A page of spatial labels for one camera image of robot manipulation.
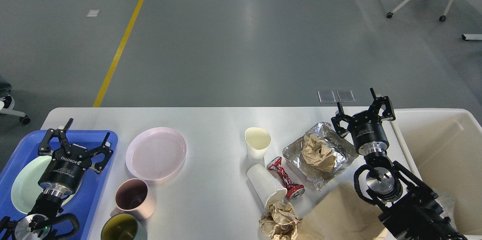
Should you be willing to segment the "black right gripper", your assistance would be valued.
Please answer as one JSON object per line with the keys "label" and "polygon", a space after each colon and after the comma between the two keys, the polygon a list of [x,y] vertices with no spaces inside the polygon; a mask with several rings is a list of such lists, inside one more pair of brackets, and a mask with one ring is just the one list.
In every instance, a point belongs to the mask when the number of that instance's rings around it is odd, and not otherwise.
{"label": "black right gripper", "polygon": [[[339,137],[344,138],[351,133],[355,150],[359,155],[386,152],[389,142],[381,121],[396,119],[390,98],[377,96],[374,88],[370,88],[370,92],[372,104],[368,110],[350,116],[344,113],[341,102],[337,102],[338,110],[331,118],[332,126]],[[342,127],[341,122],[347,123],[348,126]]]}

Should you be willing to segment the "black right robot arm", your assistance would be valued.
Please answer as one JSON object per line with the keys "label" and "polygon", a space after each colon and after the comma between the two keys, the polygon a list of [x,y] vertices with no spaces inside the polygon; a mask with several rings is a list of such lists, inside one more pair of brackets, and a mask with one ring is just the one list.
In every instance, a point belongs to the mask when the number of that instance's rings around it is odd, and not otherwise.
{"label": "black right robot arm", "polygon": [[396,119],[388,96],[379,97],[373,88],[372,104],[354,115],[344,112],[337,102],[331,121],[339,137],[351,135],[357,154],[365,164],[354,173],[354,189],[364,202],[379,207],[379,221],[398,240],[464,240],[450,217],[437,202],[438,194],[387,155],[389,141],[383,121]]}

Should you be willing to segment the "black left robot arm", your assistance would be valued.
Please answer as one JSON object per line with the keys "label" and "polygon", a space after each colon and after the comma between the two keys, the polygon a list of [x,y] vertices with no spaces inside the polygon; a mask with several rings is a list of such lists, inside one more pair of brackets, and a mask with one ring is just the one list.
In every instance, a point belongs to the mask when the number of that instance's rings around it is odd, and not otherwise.
{"label": "black left robot arm", "polygon": [[79,231],[77,216],[64,213],[62,204],[77,192],[86,171],[100,174],[106,168],[113,150],[108,141],[110,132],[93,149],[70,143],[67,131],[72,122],[70,118],[65,126],[47,130],[38,146],[39,156],[50,157],[38,180],[42,192],[22,219],[1,219],[3,240],[65,240]]}

